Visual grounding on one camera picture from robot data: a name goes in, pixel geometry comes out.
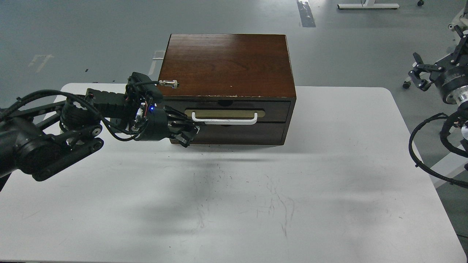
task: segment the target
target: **wooden top surface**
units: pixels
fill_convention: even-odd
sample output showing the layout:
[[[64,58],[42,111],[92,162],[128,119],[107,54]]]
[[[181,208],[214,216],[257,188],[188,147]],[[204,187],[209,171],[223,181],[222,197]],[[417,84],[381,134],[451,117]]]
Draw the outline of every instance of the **wooden top surface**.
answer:
[[[296,97],[285,35],[172,34],[159,87],[165,96]]]

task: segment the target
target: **drawer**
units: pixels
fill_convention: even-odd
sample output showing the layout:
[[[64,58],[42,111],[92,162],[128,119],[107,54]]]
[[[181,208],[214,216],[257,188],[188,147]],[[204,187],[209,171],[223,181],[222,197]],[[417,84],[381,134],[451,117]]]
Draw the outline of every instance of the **drawer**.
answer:
[[[286,122],[290,102],[289,101],[185,101],[185,100],[164,100],[166,104],[178,111],[186,110],[259,110],[264,112],[264,116],[259,116],[257,122]]]
[[[281,139],[285,126],[273,123],[207,125],[201,128],[191,144],[283,145]]]

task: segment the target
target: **metal connector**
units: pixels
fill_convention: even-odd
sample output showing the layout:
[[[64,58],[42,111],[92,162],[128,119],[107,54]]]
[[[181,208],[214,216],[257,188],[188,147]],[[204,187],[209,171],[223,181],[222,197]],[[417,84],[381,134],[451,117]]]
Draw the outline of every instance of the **metal connector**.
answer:
[[[179,82],[177,82],[176,80],[160,80],[159,85],[172,87],[172,88],[178,88]]]

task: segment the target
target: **gray floor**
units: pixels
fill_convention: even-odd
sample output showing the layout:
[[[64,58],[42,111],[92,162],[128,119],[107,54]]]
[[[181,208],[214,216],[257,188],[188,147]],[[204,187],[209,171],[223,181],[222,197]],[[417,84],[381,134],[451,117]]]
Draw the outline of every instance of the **gray floor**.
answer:
[[[427,0],[422,7],[416,0],[378,1],[397,2],[398,10],[336,7],[358,0],[309,2],[315,28],[301,26],[295,0],[0,1],[0,107],[38,89],[124,83],[133,71],[148,73],[171,33],[270,33],[287,35],[297,86],[385,87],[410,130],[433,114],[456,110],[434,87],[422,92],[401,84],[413,52],[434,63],[454,47],[447,24],[464,0]],[[30,63],[35,55],[53,57],[41,66],[44,57]],[[429,166],[448,153],[438,140],[440,125],[416,139]],[[455,231],[468,236],[468,190],[443,185],[438,193]],[[467,249],[467,239],[460,239]]]

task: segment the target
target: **black cable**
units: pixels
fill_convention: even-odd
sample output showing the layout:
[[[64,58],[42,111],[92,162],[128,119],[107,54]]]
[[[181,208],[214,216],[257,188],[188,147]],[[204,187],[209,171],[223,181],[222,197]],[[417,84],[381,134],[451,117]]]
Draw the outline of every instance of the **black cable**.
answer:
[[[147,85],[147,84],[159,84],[159,81],[154,80],[154,81],[146,81],[146,82],[137,82],[135,84],[132,84],[134,86],[142,86],[142,85]]]
[[[58,91],[58,90],[51,90],[51,89],[35,91],[33,93],[30,93],[30,94],[24,96],[23,98],[18,97],[17,101],[15,103],[13,103],[13,105],[11,105],[7,109],[4,109],[0,113],[0,122],[3,121],[5,118],[9,117],[13,112],[15,112],[19,108],[23,107],[24,105],[26,105],[26,104],[28,104],[28,103],[30,103],[32,101],[38,100],[40,98],[53,96],[53,95],[62,95],[62,96],[65,96],[67,98],[70,98],[70,99],[80,103],[82,106],[84,106],[86,109],[88,109],[92,114],[94,114],[98,119],[100,119],[103,122],[106,129],[109,131],[109,133],[111,133],[111,135],[114,138],[118,139],[118,140],[123,140],[123,141],[131,140],[130,138],[135,138],[136,136],[140,135],[142,133],[142,131],[143,131],[143,130],[140,130],[140,131],[135,132],[135,131],[127,131],[127,130],[121,129],[117,125],[113,124],[112,122],[110,122],[106,118],[104,118],[102,116],[102,114],[93,105],[91,105],[89,102],[87,102],[85,99],[81,98],[80,96],[72,94],[72,93],[68,93],[68,92],[63,92],[63,91]],[[124,133],[124,134],[135,135],[135,136],[125,138],[125,139],[121,138],[121,137],[118,137],[114,133],[114,131],[111,129],[111,127],[114,128],[115,130],[119,131],[119,132]]]
[[[457,147],[453,146],[449,141],[448,141],[448,136],[450,135],[450,129],[453,126],[453,123],[458,121],[460,117],[463,117],[465,119],[468,119],[468,112],[465,110],[459,110],[454,113],[452,113],[450,116],[447,117],[447,120],[444,122],[444,125],[442,126],[442,129],[440,130],[440,142],[442,143],[447,150],[450,152],[457,154],[459,156],[468,158],[468,153],[458,149]]]
[[[434,120],[448,119],[448,118],[449,118],[449,116],[447,116],[447,114],[439,113],[439,114],[436,114],[436,115],[424,120],[422,123],[420,123],[418,126],[416,126],[416,128],[414,128],[413,132],[411,133],[411,136],[409,137],[409,144],[408,144],[409,154],[410,154],[411,158],[413,159],[413,161],[416,163],[416,167],[421,168],[424,172],[426,172],[426,173],[428,173],[428,174],[430,174],[430,175],[432,175],[434,177],[437,177],[437,178],[439,178],[441,180],[447,181],[447,182],[449,182],[451,184],[458,185],[460,187],[468,189],[468,182],[455,180],[453,178],[448,178],[448,177],[445,177],[445,176],[435,172],[434,170],[429,168],[427,165],[425,165],[421,160],[419,160],[419,158],[416,156],[416,154],[414,153],[414,150],[413,150],[414,137],[416,136],[417,132],[419,130],[421,130],[421,128],[424,127],[424,125],[426,125],[429,122],[434,121]]]
[[[464,237],[464,238],[468,238],[468,236],[460,235],[460,234],[457,234],[457,236],[459,236],[459,237]]]

